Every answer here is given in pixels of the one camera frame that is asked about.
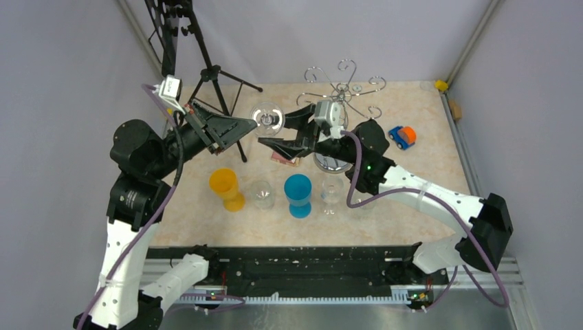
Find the clear tall stemmed glass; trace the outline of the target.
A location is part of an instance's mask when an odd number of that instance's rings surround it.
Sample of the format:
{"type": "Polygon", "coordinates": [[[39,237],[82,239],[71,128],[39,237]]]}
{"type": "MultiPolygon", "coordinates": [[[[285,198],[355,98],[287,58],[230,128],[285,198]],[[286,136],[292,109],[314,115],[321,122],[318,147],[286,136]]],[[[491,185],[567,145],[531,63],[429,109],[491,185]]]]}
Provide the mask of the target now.
{"type": "Polygon", "coordinates": [[[257,104],[250,112],[250,118],[255,121],[257,128],[254,130],[258,138],[275,137],[284,127],[285,114],[282,109],[273,102],[257,104]]]}

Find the yellow wine glass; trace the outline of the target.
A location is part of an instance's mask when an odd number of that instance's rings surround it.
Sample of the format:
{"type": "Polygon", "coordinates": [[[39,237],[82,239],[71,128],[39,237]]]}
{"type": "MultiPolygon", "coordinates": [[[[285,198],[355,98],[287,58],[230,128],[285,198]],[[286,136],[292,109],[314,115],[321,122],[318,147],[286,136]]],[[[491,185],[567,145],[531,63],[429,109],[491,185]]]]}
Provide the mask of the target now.
{"type": "Polygon", "coordinates": [[[245,205],[245,197],[239,190],[236,173],[230,168],[220,168],[215,170],[209,180],[211,191],[218,196],[223,203],[223,207],[230,212],[238,212],[245,205]]]}

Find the blue wine glass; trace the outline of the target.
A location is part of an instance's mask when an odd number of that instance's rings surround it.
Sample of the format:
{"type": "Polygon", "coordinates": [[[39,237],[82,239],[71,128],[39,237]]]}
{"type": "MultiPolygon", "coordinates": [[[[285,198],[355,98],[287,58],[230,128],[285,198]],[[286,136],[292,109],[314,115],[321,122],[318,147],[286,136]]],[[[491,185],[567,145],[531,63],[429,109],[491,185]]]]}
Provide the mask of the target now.
{"type": "Polygon", "coordinates": [[[303,174],[289,176],[284,183],[284,193],[291,216],[304,219],[311,213],[311,180],[303,174]]]}

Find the clear small wine glass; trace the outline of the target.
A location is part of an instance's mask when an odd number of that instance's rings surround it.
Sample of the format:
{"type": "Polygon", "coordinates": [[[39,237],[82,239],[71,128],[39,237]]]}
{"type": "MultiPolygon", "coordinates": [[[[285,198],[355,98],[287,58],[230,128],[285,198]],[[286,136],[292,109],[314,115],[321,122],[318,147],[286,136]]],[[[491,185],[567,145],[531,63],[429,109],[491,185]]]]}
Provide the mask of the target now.
{"type": "Polygon", "coordinates": [[[324,213],[334,215],[336,206],[343,198],[344,181],[338,175],[327,176],[322,182],[321,197],[324,203],[324,213]]]}

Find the clear patterned wine glass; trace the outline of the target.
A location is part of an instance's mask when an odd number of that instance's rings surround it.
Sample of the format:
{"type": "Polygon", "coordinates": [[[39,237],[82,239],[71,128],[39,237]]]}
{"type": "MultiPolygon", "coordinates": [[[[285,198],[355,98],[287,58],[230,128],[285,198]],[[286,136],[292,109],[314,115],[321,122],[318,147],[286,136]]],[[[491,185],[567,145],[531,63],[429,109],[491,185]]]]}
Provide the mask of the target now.
{"type": "Polygon", "coordinates": [[[250,196],[254,205],[260,210],[269,210],[274,206],[274,190],[267,181],[254,181],[250,186],[250,196]]]}

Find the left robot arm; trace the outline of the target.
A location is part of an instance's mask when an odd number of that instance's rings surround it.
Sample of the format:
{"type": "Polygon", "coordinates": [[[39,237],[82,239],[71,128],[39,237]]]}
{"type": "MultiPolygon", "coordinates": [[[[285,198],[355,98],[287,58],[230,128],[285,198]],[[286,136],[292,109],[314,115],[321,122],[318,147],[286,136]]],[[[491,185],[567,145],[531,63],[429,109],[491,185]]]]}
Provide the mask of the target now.
{"type": "Polygon", "coordinates": [[[218,154],[256,128],[251,119],[213,113],[194,104],[185,123],[160,137],[143,120],[121,124],[111,159],[120,175],[107,206],[107,244],[98,286],[75,329],[157,329],[170,306],[193,285],[220,276],[216,254],[196,247],[148,285],[141,279],[151,239],[182,176],[184,164],[204,150],[218,154]]]}

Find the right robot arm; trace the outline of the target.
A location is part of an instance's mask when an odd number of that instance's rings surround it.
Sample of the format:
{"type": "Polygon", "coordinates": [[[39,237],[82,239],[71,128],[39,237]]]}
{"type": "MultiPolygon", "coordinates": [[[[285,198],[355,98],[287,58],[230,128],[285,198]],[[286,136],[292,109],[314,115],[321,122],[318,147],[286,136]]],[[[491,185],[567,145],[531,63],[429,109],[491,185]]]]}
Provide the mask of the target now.
{"type": "Polygon", "coordinates": [[[498,269],[514,231],[503,197],[465,195],[410,173],[384,157],[390,143],[374,119],[346,131],[338,124],[336,109],[336,104],[320,101],[288,113],[283,126],[297,132],[295,139],[260,137],[258,141],[287,160],[317,153],[351,164],[346,172],[351,190],[369,194],[369,202],[386,197],[452,229],[451,236],[414,246],[403,264],[408,281],[422,283],[430,273],[460,265],[482,272],[498,269]]]}

